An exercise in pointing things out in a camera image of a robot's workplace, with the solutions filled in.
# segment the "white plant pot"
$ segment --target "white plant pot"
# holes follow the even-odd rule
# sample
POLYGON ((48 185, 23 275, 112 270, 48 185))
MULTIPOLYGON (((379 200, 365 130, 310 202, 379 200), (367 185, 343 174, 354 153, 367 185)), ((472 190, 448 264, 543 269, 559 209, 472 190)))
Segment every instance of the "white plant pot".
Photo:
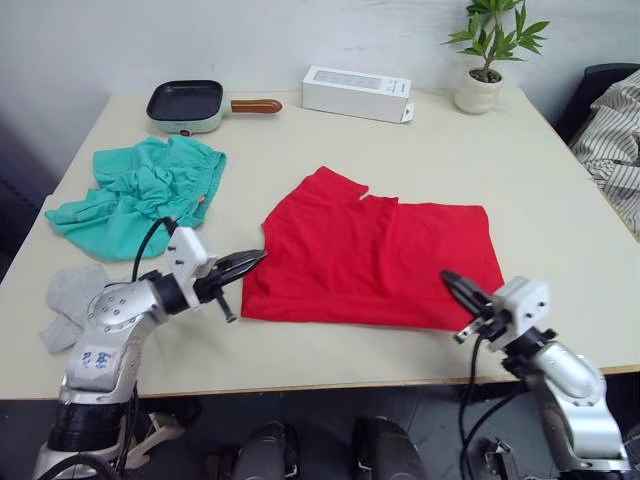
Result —
POLYGON ((498 94, 502 89, 502 75, 492 70, 500 77, 495 83, 480 82, 473 78, 469 72, 464 76, 464 81, 453 96, 456 106, 467 113, 485 113, 493 108, 498 100, 498 94))

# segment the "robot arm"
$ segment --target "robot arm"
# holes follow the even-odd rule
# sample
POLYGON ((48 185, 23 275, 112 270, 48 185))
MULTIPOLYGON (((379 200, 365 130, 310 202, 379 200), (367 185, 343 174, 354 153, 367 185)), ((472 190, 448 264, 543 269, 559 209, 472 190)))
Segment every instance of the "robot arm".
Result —
POLYGON ((535 327, 549 310, 545 283, 515 277, 489 296, 470 280, 443 271, 452 295, 476 318, 455 335, 478 333, 503 351, 503 366, 524 379, 539 404, 551 455, 565 476, 623 478, 630 472, 622 436, 605 393, 603 375, 590 361, 535 327))
MULTIPOLYGON (((217 258, 190 228, 178 227, 165 258, 172 273, 144 275, 133 283, 105 288, 89 306, 82 337, 74 346, 62 380, 56 420, 39 452, 34 478, 79 452, 113 461, 123 443, 122 418, 134 390, 142 345, 169 316, 217 300, 235 320, 222 287, 251 271, 264 258, 249 250, 217 258)), ((56 478, 95 475, 85 465, 56 478)))

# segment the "red t-shirt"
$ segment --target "red t-shirt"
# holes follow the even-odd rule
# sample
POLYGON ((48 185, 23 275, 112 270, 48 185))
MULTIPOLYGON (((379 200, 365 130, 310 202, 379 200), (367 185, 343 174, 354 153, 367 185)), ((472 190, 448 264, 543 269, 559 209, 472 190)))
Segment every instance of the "red t-shirt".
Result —
POLYGON ((450 269, 493 292, 503 279, 482 207, 366 195, 321 167, 263 224, 267 257, 244 279, 242 315, 459 330, 450 269))

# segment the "potted plant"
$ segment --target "potted plant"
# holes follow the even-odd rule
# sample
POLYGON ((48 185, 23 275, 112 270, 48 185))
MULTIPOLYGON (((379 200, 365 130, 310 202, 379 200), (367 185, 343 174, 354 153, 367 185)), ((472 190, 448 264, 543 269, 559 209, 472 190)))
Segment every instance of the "potted plant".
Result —
POLYGON ((482 57, 484 65, 467 72, 453 100, 468 113, 484 113, 493 107, 502 88, 502 75, 491 69, 496 60, 522 61, 513 55, 517 47, 540 54, 539 34, 549 22, 536 22, 526 26, 527 9, 523 0, 472 0, 467 7, 467 30, 452 33, 446 43, 470 42, 458 53, 482 57), (506 33, 503 23, 507 14, 515 12, 515 28, 506 33))

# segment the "frying pan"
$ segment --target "frying pan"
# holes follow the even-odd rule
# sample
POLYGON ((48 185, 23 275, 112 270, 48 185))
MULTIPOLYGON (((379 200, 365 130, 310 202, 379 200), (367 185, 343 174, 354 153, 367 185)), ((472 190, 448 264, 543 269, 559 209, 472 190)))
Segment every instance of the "frying pan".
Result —
POLYGON ((277 100, 229 100, 222 85, 213 80, 178 80, 155 89, 147 115, 167 133, 190 136, 215 130, 228 113, 277 113, 277 100))

